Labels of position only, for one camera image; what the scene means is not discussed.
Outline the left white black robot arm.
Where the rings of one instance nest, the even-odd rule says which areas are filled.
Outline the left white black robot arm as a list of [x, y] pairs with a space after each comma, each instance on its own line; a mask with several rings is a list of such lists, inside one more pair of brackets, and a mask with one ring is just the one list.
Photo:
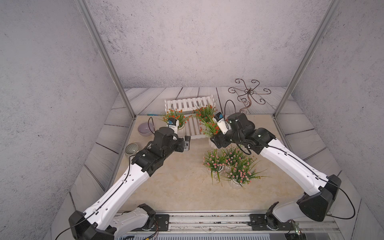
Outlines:
[[130, 196], [148, 180], [174, 152], [190, 148], [190, 136], [180, 138], [172, 128], [161, 127], [154, 139], [130, 159], [130, 164], [116, 183], [85, 211], [69, 217], [69, 230], [75, 240], [116, 240], [137, 229], [151, 229], [156, 212], [147, 204], [117, 216]]

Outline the red flower potted plant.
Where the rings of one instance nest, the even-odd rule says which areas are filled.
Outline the red flower potted plant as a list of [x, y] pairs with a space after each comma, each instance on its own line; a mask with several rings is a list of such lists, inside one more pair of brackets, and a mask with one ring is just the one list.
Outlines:
[[201, 107], [197, 110], [194, 110], [194, 114], [198, 120], [209, 123], [213, 121], [216, 110], [217, 109], [214, 106], [207, 105], [206, 107]]

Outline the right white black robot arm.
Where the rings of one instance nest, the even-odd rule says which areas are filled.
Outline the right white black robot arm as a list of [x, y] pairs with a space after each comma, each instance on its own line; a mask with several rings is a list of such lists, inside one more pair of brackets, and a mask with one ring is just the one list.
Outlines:
[[269, 130], [256, 128], [244, 113], [234, 113], [225, 118], [219, 112], [213, 116], [213, 121], [220, 129], [210, 138], [217, 148], [236, 144], [246, 155], [254, 152], [274, 163], [303, 189], [304, 193], [298, 200], [275, 202], [270, 206], [264, 217], [268, 229], [276, 231], [284, 223], [302, 217], [322, 222], [329, 216], [338, 192], [342, 191], [342, 180], [338, 176], [327, 176], [307, 164]]

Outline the orange flower potted plant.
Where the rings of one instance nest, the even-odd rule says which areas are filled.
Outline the orange flower potted plant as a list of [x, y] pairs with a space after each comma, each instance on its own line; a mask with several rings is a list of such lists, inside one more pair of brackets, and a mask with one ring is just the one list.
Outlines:
[[166, 114], [162, 117], [162, 121], [167, 123], [169, 118], [173, 118], [179, 121], [178, 129], [182, 129], [185, 124], [189, 121], [191, 116], [186, 116], [182, 110], [176, 111], [173, 109], [168, 109]]

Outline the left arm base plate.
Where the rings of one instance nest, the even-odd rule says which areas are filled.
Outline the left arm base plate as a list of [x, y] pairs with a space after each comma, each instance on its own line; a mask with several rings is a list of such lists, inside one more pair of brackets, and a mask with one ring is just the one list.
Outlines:
[[149, 216], [146, 224], [142, 227], [143, 231], [167, 232], [169, 230], [170, 215], [156, 214]]

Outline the pink flower potted plant front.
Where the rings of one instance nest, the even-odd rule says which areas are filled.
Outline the pink flower potted plant front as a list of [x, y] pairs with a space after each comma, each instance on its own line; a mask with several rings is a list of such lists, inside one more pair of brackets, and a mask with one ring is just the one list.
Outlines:
[[258, 162], [253, 165], [250, 163], [237, 164], [225, 173], [224, 178], [232, 188], [244, 189], [245, 186], [249, 185], [253, 180], [261, 180], [266, 177], [261, 175], [264, 170], [259, 172], [256, 170], [257, 163]]

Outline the pink flower potted plant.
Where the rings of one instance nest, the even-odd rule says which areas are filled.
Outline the pink flower potted plant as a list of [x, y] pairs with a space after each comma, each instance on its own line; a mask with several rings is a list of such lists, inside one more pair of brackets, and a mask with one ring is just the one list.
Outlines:
[[222, 151], [227, 166], [233, 167], [246, 158], [238, 147], [226, 148]]
[[212, 180], [216, 179], [220, 183], [221, 172], [227, 165], [224, 154], [217, 149], [207, 151], [203, 158], [203, 165], [209, 169]]
[[224, 178], [232, 188], [244, 189], [245, 186], [249, 185], [253, 180], [261, 180], [266, 177], [261, 175], [264, 170], [259, 172], [256, 170], [257, 163], [258, 162], [253, 165], [250, 163], [237, 164], [225, 173]]

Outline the white wooden slatted rack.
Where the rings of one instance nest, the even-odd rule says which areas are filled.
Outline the white wooden slatted rack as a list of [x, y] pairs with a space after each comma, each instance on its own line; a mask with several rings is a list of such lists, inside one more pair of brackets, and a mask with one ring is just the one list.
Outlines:
[[[181, 100], [165, 100], [166, 111], [170, 109], [178, 112], [182, 111], [188, 116], [192, 116], [194, 111], [197, 109], [208, 106], [214, 107], [215, 105], [215, 99], [212, 95]], [[178, 130], [178, 133], [182, 133], [184, 136], [191, 136], [191, 139], [206, 138], [207, 136], [201, 131], [202, 127], [203, 126], [200, 124], [200, 121], [192, 117], [185, 123], [185, 126], [182, 130]]]

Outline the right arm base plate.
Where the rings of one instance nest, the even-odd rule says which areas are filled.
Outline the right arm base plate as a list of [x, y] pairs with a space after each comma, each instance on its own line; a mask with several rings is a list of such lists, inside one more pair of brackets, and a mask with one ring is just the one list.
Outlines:
[[292, 224], [290, 221], [280, 222], [273, 215], [266, 214], [250, 214], [250, 220], [247, 225], [252, 228], [253, 231], [284, 231], [288, 232], [292, 230]]

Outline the pink flower potted plant back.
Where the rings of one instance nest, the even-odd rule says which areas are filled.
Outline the pink flower potted plant back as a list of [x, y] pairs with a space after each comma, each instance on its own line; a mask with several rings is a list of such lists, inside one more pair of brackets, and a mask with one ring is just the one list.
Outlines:
[[233, 167], [246, 158], [238, 147], [226, 148], [222, 151], [227, 166]]

